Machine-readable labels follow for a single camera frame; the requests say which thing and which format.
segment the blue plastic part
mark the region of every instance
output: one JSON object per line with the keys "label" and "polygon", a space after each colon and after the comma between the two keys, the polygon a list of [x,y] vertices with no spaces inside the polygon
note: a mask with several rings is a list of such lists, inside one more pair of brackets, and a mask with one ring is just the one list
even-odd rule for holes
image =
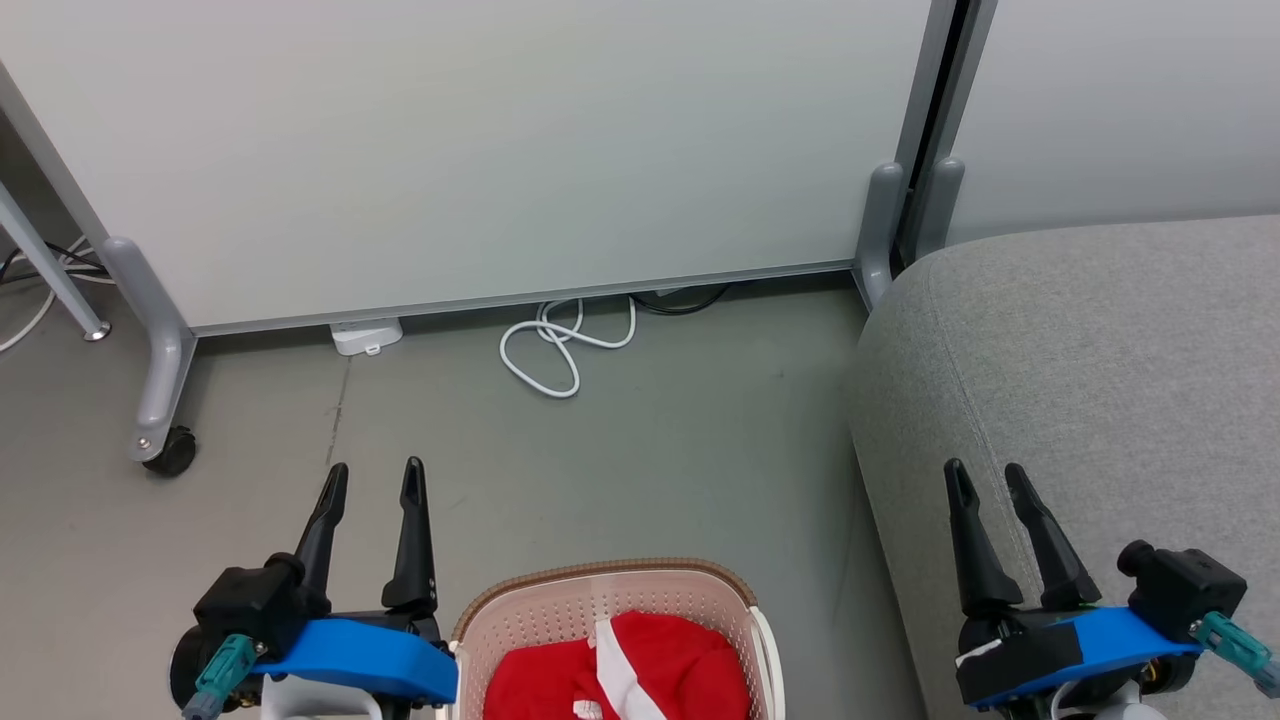
{"label": "blue plastic part", "polygon": [[1267,697],[1280,694],[1271,648],[1226,615],[1216,611],[1206,615],[1196,630],[1196,639],[1213,655],[1244,670]]}
{"label": "blue plastic part", "polygon": [[227,635],[209,665],[196,678],[196,693],[182,708],[186,720],[214,720],[236,685],[250,675],[257,653],[248,635]]}
{"label": "blue plastic part", "polygon": [[253,673],[288,673],[430,705],[456,702],[458,694],[452,657],[411,633],[353,620],[311,620],[288,657],[259,662]]}
{"label": "blue plastic part", "polygon": [[1071,680],[1083,680],[1130,665],[1142,665],[1161,655],[1199,655],[1198,644],[1170,642],[1128,607],[1098,607],[1061,624],[1075,625],[1083,662],[1037,678],[1016,688],[970,703],[983,710],[1014,697],[1036,694]]}

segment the floor crack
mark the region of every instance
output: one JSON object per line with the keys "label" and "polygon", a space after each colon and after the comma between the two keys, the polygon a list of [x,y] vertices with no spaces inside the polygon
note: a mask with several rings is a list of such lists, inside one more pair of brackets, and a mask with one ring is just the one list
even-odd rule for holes
{"label": "floor crack", "polygon": [[333,414],[333,432],[329,434],[329,452],[325,452],[324,466],[329,468],[333,464],[333,448],[338,446],[338,425],[342,424],[342,404],[347,400],[347,380],[351,379],[351,361],[352,357],[347,357],[347,368],[342,372],[342,389],[338,391],[338,407],[334,409]]}

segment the gray ottoman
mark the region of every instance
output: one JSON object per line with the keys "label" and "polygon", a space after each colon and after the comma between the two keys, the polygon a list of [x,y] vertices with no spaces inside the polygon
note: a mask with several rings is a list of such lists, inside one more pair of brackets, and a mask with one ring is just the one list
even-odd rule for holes
{"label": "gray ottoman", "polygon": [[[965,461],[1005,570],[1039,577],[1004,484],[1020,462],[1103,592],[1144,538],[1249,582],[1236,614],[1280,646],[1280,217],[1103,225],[965,243],[908,269],[850,374],[854,445],[932,720],[966,717],[942,465]],[[1275,720],[1216,657],[1152,705]]]}

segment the brown basket rim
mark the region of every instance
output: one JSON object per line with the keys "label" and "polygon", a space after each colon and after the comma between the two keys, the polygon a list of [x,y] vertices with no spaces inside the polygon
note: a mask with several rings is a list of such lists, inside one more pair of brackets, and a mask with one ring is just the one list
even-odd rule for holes
{"label": "brown basket rim", "polygon": [[540,573],[521,575],[518,578],[503,580],[484,591],[480,593],[480,597],[471,601],[471,605],[462,611],[462,616],[458,618],[458,624],[453,626],[452,642],[462,642],[462,635],[467,632],[467,628],[471,625],[471,620],[475,619],[476,614],[480,612],[484,606],[493,602],[494,598],[508,592],[531,585],[554,583],[558,580],[571,580],[575,578],[588,578],[591,575],[652,570],[692,570],[712,575],[733,588],[733,592],[742,598],[742,602],[746,603],[748,607],[756,607],[759,605],[755,600],[755,593],[751,592],[751,588],[748,587],[745,582],[742,582],[742,578],[739,578],[728,568],[712,562],[710,560],[699,560],[696,557],[641,557],[636,560],[586,562],[582,565],[570,565],[567,568],[556,568],[554,570],[543,570]]}

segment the laundry basket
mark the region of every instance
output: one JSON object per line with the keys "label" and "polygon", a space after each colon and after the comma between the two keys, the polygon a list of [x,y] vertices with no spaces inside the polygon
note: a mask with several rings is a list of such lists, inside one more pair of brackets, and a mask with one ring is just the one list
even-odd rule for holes
{"label": "laundry basket", "polygon": [[485,691],[507,652],[591,637],[598,620],[628,610],[678,615],[723,634],[742,664],[750,720],[785,719],[778,647],[751,589],[714,562],[659,557],[562,568],[489,588],[453,630],[460,675],[449,720],[483,719]]}

